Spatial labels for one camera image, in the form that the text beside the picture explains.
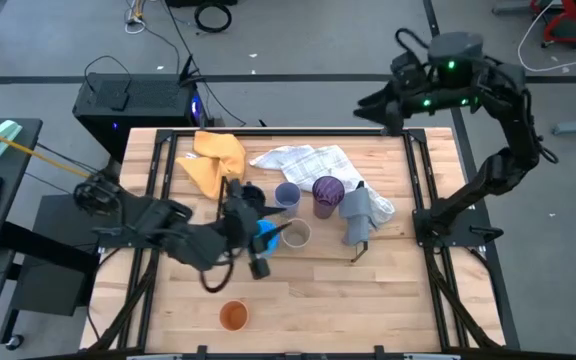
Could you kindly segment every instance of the orange cup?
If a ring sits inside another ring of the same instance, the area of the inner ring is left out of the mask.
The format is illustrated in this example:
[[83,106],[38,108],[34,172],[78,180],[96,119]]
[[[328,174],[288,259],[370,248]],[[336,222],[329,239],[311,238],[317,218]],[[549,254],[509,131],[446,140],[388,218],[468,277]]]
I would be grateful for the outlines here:
[[248,323],[248,308],[239,300],[231,300],[221,308],[219,321],[228,331],[241,330]]

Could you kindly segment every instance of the blue cup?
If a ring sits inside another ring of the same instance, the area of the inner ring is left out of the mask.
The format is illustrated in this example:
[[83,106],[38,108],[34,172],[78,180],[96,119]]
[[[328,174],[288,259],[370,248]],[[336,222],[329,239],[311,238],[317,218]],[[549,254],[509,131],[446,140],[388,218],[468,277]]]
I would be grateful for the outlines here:
[[[257,225],[259,225],[259,232],[255,237],[259,237],[259,235],[266,233],[268,231],[273,230],[277,227],[272,221],[268,220],[258,220]],[[277,246],[279,246],[279,234],[275,235],[270,242],[268,243],[268,249],[263,253],[259,254],[259,256],[264,258],[269,258],[275,250],[277,250]]]

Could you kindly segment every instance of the yellow cloth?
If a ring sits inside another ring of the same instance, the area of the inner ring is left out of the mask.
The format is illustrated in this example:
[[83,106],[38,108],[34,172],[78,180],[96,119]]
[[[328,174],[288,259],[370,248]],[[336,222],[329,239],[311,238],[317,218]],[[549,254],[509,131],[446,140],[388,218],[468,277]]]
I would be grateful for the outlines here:
[[204,157],[179,157],[176,161],[188,172],[199,190],[211,199],[219,198],[221,177],[228,180],[244,177],[246,150],[231,134],[195,132],[194,151]]

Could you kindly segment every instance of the gray floor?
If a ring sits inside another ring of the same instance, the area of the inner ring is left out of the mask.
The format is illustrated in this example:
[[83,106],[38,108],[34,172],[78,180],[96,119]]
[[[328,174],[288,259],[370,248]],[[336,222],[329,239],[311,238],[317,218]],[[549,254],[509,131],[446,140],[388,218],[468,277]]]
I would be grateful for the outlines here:
[[[516,61],[516,47],[530,18],[497,18],[491,0],[434,0],[442,32],[476,31],[486,37],[486,51]],[[81,75],[92,59],[111,54],[131,72],[174,72],[170,47],[149,35],[124,33],[123,0],[50,1],[9,0],[0,16],[0,76]],[[392,35],[402,26],[428,37],[419,0],[243,0],[232,8],[234,22],[227,33],[195,35],[182,26],[184,36],[206,74],[264,73],[385,73],[396,48]],[[175,10],[190,19],[188,9]],[[180,47],[170,19],[157,2],[147,3],[146,20],[152,30]],[[576,61],[576,52],[555,46],[539,47],[537,32],[522,51],[526,62],[548,67]],[[548,75],[576,75],[576,67]],[[119,72],[112,62],[94,71]],[[353,119],[358,98],[378,89],[379,83],[215,84],[221,101],[239,117],[272,126],[369,125]],[[0,117],[39,117],[44,120],[40,141],[67,155],[99,166],[105,151],[72,117],[78,85],[0,85]],[[531,86],[533,113],[545,144],[561,164],[543,162],[511,194],[490,198],[491,221],[506,231],[498,240],[506,286],[520,342],[524,349],[576,353],[576,136],[553,137],[550,128],[576,120],[576,85]],[[210,102],[214,115],[235,122]],[[480,112],[465,121],[478,163],[503,146],[495,121]],[[411,126],[450,126],[451,116],[418,116]],[[71,189],[78,179],[32,160],[37,176]],[[41,196],[58,193],[25,178],[12,221],[31,227]],[[10,296],[13,284],[8,284]],[[6,296],[0,303],[5,309]],[[72,352],[78,345],[83,313],[73,318],[23,314],[16,332],[27,343],[16,352],[0,346],[0,359]]]

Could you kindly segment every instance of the white checkered cloth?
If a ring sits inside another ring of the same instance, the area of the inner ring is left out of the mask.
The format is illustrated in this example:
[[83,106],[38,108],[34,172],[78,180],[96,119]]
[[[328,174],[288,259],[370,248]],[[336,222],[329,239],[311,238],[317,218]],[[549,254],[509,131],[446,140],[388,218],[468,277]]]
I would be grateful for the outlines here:
[[[343,150],[337,145],[314,149],[310,145],[282,146],[251,160],[250,165],[271,170],[281,170],[286,179],[304,191],[312,191],[315,180],[330,175],[341,180],[346,192],[353,191],[364,178],[355,169]],[[372,206],[371,222],[379,227],[395,215],[395,207],[381,197],[367,182]]]

